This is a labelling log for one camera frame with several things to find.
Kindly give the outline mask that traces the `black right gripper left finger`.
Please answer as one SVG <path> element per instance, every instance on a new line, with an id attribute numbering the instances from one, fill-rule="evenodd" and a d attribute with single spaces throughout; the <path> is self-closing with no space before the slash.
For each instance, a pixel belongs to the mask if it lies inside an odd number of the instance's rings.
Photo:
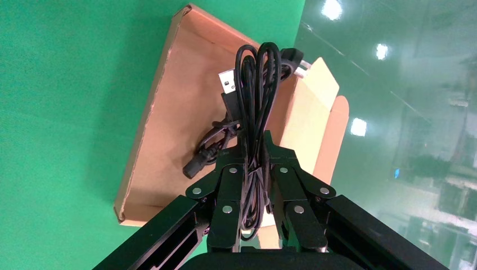
<path id="1" fill-rule="evenodd" d="M 190 186 L 96 269 L 213 269 L 240 252 L 244 148 L 219 154 L 215 168 Z"/>

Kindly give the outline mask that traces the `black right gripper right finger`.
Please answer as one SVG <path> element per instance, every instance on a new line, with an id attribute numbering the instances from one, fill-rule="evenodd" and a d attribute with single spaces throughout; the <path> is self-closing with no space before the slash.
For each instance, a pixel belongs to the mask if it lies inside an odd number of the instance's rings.
<path id="1" fill-rule="evenodd" d="M 272 212 L 290 269 L 443 269 L 443 265 L 300 167 L 263 135 Z"/>

